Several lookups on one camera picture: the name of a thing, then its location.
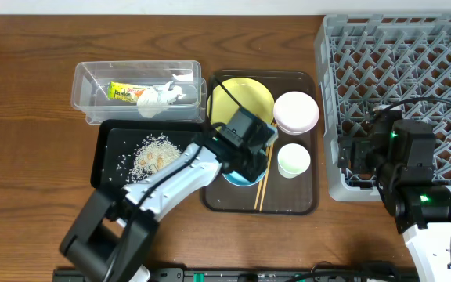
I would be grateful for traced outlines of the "light blue bowl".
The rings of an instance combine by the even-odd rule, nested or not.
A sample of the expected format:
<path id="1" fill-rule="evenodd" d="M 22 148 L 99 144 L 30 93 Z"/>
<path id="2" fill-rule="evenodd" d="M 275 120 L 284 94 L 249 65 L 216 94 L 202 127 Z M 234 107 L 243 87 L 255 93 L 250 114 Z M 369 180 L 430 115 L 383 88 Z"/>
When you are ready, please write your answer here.
<path id="1" fill-rule="evenodd" d="M 266 172 L 263 172 L 256 180 L 254 181 L 249 181 L 247 179 L 245 179 L 241 174 L 239 174 L 238 172 L 230 172 L 227 174 L 223 174 L 222 176 L 231 184 L 233 184 L 234 186 L 241 186 L 241 187 L 246 187 L 246 186 L 253 186 L 256 183 L 259 183 L 265 176 Z"/>

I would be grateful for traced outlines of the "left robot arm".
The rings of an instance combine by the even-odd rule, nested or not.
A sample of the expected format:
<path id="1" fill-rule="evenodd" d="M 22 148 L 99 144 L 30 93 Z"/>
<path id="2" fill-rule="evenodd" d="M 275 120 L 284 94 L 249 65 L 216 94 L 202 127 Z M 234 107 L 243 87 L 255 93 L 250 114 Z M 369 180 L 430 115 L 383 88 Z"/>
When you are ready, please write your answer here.
<path id="1" fill-rule="evenodd" d="M 183 126 L 195 137 L 177 160 L 137 183 L 97 186 L 63 238 L 60 253 L 87 281 L 148 281 L 143 262 L 163 217 L 222 173 L 255 181 L 278 137 L 257 117 Z"/>

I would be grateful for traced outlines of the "white tissue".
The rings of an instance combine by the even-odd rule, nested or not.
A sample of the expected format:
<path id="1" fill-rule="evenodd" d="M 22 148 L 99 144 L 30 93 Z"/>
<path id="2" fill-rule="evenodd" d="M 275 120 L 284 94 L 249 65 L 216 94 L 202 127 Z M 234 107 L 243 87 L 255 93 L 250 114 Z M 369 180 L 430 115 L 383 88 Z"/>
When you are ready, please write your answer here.
<path id="1" fill-rule="evenodd" d="M 137 99 L 137 109 L 143 118 L 153 118 L 167 110 L 174 102 L 186 96 L 182 88 L 173 81 L 163 85 L 153 85 L 143 90 Z"/>

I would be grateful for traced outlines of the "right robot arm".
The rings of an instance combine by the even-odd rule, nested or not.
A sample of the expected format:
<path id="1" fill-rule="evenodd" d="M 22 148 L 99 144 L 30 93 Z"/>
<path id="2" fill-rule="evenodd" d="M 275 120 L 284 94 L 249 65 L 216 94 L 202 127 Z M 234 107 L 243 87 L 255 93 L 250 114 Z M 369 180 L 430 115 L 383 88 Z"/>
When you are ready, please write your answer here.
<path id="1" fill-rule="evenodd" d="M 436 136 L 422 121 L 382 118 L 339 140 L 338 165 L 374 175 L 421 281 L 451 281 L 451 191 L 434 183 Z"/>

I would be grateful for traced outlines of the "pink bowl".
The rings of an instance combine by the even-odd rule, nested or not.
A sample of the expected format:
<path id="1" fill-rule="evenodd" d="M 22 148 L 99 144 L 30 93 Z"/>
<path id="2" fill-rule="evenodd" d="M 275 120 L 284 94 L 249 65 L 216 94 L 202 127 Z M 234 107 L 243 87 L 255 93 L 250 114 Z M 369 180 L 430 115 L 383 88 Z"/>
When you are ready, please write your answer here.
<path id="1" fill-rule="evenodd" d="M 300 135 L 315 128 L 319 121 L 319 107 L 309 94 L 291 91 L 276 100 L 273 116 L 282 132 Z"/>

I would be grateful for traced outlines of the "rice food scraps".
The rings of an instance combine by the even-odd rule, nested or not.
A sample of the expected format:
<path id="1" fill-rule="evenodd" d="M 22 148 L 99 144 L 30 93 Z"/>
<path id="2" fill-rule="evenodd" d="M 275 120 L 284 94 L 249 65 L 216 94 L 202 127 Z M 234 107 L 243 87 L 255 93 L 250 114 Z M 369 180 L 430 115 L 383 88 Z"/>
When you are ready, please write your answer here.
<path id="1" fill-rule="evenodd" d="M 137 183 L 155 175 L 181 154 L 182 150 L 165 134 L 149 134 L 126 154 L 117 156 L 114 175 L 120 176 L 123 183 Z"/>

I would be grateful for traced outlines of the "yellow green snack wrapper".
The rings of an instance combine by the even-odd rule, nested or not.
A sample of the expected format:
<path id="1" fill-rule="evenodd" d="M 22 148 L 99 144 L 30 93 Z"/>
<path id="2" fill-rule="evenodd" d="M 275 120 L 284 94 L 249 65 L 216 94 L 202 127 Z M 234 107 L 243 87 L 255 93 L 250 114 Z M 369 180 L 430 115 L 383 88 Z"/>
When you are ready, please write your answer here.
<path id="1" fill-rule="evenodd" d="M 148 89 L 148 86 L 133 85 L 112 81 L 107 89 L 108 99 L 118 99 L 128 103 L 137 103 L 139 97 Z"/>

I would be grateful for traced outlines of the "pale green cup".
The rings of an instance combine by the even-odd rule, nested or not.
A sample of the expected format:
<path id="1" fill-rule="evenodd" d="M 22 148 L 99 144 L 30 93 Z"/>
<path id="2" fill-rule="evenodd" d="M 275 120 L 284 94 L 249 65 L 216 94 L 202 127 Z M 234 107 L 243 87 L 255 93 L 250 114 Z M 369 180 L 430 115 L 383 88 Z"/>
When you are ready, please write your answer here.
<path id="1" fill-rule="evenodd" d="M 311 156 L 302 145 L 289 143 L 280 148 L 277 163 L 282 177 L 293 179 L 310 167 Z"/>

